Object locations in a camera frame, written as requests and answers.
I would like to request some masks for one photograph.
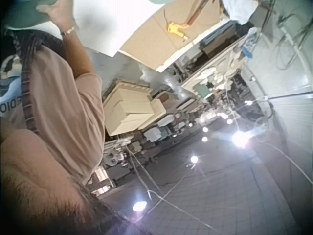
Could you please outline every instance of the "hand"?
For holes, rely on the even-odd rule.
[[[36,10],[48,14],[51,21],[61,32],[65,32],[74,26],[73,0],[57,0],[52,6],[38,5]]]

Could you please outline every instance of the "white cloth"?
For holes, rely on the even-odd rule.
[[[223,5],[231,20],[246,24],[259,3],[255,0],[223,0]]]

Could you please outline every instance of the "pink t-shirt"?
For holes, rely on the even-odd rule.
[[[35,53],[30,93],[39,136],[52,156],[84,184],[102,159],[101,87],[95,74],[74,79],[69,64],[47,47]]]

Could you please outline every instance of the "plaid strap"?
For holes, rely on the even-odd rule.
[[[21,98],[25,122],[28,130],[38,134],[30,99],[31,63],[36,51],[38,51],[41,46],[46,46],[63,59],[66,59],[64,44],[62,40],[38,30],[9,30],[8,34],[13,37],[13,44],[22,65]]]

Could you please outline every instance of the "equipment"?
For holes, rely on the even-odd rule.
[[[177,36],[187,40],[188,37],[185,35],[184,32],[181,32],[179,29],[184,29],[184,28],[188,28],[189,26],[191,26],[194,21],[196,20],[196,18],[200,15],[201,11],[204,9],[205,5],[209,2],[210,0],[202,0],[202,2],[200,3],[199,7],[197,8],[197,10],[195,11],[195,13],[190,17],[190,19],[187,21],[187,23],[185,24],[178,24],[178,23],[174,23],[171,22],[168,25],[167,31],[169,33],[174,33]]]

